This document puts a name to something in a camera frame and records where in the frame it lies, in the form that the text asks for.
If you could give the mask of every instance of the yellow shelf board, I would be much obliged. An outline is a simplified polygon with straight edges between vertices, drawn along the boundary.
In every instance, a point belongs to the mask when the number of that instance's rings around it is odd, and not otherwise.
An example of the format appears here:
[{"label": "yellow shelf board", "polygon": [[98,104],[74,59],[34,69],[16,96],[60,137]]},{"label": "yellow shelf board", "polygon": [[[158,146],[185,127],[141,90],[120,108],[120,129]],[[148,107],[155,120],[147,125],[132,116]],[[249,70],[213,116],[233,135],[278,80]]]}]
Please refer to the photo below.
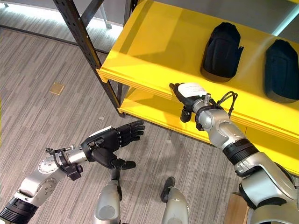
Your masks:
[{"label": "yellow shelf board", "polygon": [[[234,91],[239,97],[232,120],[299,144],[299,101],[281,104],[263,91],[265,51],[277,37],[235,24],[241,34],[237,74],[214,83],[200,73],[204,49],[212,30],[225,20],[154,1],[135,8],[99,70],[111,79],[177,101],[169,83],[196,82],[215,100]],[[299,52],[299,44],[289,41]],[[223,104],[230,107],[231,101]]]},{"label": "yellow shelf board", "polygon": [[[207,132],[200,132],[196,129],[194,115],[190,122],[183,123],[180,121],[182,108],[181,103],[130,88],[119,110],[210,143]],[[236,124],[261,152],[265,152],[272,160],[278,162],[293,174],[299,175],[299,146],[297,144]]]},{"label": "yellow shelf board", "polygon": [[299,146],[297,144],[250,127],[247,127],[245,135],[258,150],[265,152],[273,161],[292,174],[299,175]]}]

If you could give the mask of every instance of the gray carpet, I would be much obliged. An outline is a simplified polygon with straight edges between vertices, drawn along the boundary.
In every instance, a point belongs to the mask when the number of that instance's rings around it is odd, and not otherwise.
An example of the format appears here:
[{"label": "gray carpet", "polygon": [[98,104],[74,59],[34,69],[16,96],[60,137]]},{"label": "gray carpet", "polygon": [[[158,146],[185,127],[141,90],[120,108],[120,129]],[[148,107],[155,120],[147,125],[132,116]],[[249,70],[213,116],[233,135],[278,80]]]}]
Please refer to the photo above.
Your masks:
[{"label": "gray carpet", "polygon": [[[120,118],[76,46],[0,29],[0,208],[22,180],[54,149],[78,145]],[[60,96],[53,82],[65,84]],[[121,173],[121,219],[130,224],[161,223],[165,204],[160,191],[170,175],[186,196],[191,224],[223,223],[230,192],[239,178],[216,148],[145,122],[145,135],[117,154],[137,167]],[[100,190],[110,178],[97,163],[83,165],[75,182],[63,179],[31,224],[90,224]]]}]

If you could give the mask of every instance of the black shoe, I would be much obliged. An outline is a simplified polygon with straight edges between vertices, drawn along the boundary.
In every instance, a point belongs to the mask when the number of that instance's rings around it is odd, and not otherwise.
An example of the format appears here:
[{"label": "black shoe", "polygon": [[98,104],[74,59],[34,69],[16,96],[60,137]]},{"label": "black shoe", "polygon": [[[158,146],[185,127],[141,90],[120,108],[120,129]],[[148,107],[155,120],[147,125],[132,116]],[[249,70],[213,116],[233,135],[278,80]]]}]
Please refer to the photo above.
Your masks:
[{"label": "black shoe", "polygon": [[161,201],[164,203],[167,203],[168,201],[168,194],[170,192],[170,188],[169,187],[174,187],[174,184],[176,183],[176,179],[174,179],[173,176],[170,176],[167,178],[165,184],[164,184],[164,188],[163,191],[160,195]]}]

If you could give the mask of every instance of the black metal post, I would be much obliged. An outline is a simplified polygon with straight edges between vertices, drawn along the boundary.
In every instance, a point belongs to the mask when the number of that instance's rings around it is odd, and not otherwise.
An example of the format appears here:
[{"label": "black metal post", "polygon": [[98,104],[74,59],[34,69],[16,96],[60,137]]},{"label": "black metal post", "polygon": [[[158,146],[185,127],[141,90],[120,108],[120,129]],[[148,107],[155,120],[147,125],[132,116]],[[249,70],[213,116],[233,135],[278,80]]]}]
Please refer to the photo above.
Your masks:
[{"label": "black metal post", "polygon": [[81,19],[85,27],[89,24],[90,20],[93,18],[101,4],[104,0],[92,0],[85,11],[83,12]]},{"label": "black metal post", "polygon": [[66,25],[70,29],[72,35],[74,36],[76,42],[78,43],[81,51],[83,52],[85,58],[89,62],[91,68],[93,69],[94,74],[102,85],[104,91],[108,95],[110,101],[115,107],[116,111],[120,116],[123,116],[123,113],[120,113],[117,108],[120,108],[120,102],[117,99],[113,88],[108,81],[107,83],[102,82],[99,77],[96,69],[99,69],[102,64],[99,60],[98,55],[93,47],[93,44],[89,38],[86,27],[83,24],[83,21],[76,9],[76,6],[72,0],[53,0],[60,14],[62,15]]}]

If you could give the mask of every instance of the robotic hand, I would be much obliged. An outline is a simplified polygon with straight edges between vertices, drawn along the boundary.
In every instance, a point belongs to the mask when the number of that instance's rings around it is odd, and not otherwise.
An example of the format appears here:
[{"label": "robotic hand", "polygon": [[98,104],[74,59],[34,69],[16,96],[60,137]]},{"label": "robotic hand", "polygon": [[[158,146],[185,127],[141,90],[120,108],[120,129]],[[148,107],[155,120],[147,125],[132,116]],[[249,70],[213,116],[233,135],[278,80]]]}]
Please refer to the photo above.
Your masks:
[{"label": "robotic hand", "polygon": [[[134,168],[135,162],[117,158],[113,152],[139,140],[143,130],[143,121],[135,121],[118,128],[109,126],[95,132],[79,147],[71,145],[59,150],[47,148],[46,152],[50,156],[42,160],[38,168],[23,180],[13,199],[0,212],[0,223],[27,224],[61,179],[68,176],[74,181],[81,177],[81,164],[85,161],[96,161],[113,169],[116,179],[119,177],[119,170]],[[121,194],[120,187],[117,189],[118,194]]]},{"label": "robotic hand", "polygon": [[[251,223],[297,224],[299,210],[292,177],[265,153],[259,152],[230,120],[237,94],[228,92],[215,102],[197,83],[170,84],[170,87],[184,104],[181,121],[188,122],[191,113],[195,113],[197,129],[208,132],[211,143],[223,151],[234,165],[236,174],[244,177],[239,190],[254,210]],[[221,103],[230,97],[233,97],[233,103],[227,113]]]}]

